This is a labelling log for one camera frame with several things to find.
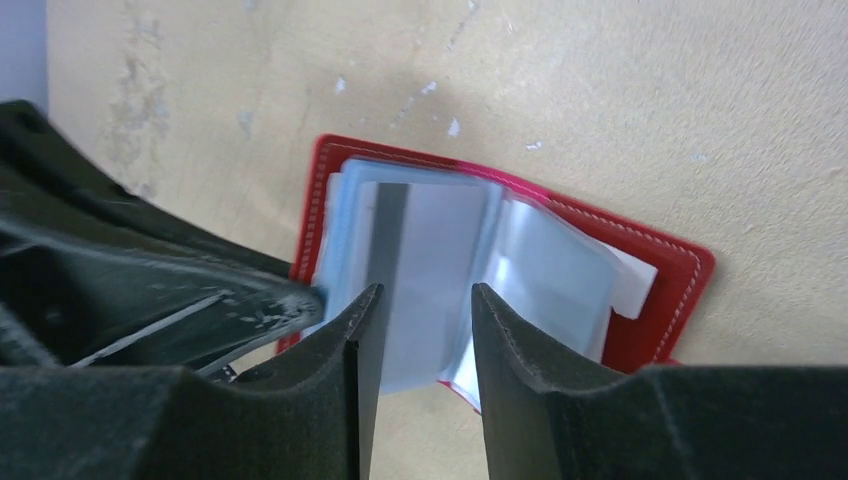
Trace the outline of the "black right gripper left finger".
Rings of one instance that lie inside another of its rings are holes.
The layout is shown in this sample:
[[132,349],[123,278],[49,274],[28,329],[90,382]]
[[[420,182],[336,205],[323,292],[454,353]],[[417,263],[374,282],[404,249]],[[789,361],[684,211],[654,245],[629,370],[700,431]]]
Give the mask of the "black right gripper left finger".
[[5,479],[365,479],[385,338],[363,290],[289,350],[214,382],[182,367],[3,368]]

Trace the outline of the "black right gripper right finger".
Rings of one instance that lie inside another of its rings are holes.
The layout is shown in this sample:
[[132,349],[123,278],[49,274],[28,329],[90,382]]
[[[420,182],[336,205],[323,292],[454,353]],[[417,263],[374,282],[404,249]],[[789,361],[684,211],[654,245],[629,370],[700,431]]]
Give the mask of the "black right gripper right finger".
[[604,367],[472,290],[493,479],[843,479],[839,366]]

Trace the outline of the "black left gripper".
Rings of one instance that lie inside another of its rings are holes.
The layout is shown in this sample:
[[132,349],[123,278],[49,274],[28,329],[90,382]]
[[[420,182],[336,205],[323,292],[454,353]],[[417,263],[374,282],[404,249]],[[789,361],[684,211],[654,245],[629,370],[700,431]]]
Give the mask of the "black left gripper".
[[128,192],[30,102],[1,106],[1,361],[213,369],[316,324],[290,266]]

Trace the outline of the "white credit card black stripe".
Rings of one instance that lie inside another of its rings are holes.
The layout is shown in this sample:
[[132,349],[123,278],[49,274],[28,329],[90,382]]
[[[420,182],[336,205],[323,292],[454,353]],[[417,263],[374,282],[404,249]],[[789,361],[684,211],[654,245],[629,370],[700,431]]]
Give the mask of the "white credit card black stripe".
[[502,190],[485,182],[370,186],[365,279],[388,296],[380,390],[391,394],[436,383],[459,361],[470,283]]

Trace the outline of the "red card holder wallet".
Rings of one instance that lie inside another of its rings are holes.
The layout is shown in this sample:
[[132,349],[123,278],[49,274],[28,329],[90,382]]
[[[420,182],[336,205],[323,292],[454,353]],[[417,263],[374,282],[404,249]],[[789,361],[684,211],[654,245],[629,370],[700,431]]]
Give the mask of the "red card holder wallet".
[[713,273],[705,247],[479,164],[333,134],[313,150],[291,276],[339,314],[365,279],[373,182],[485,182],[502,190],[470,283],[468,341],[441,383],[478,406],[471,289],[485,283],[582,356],[630,373],[667,361]]

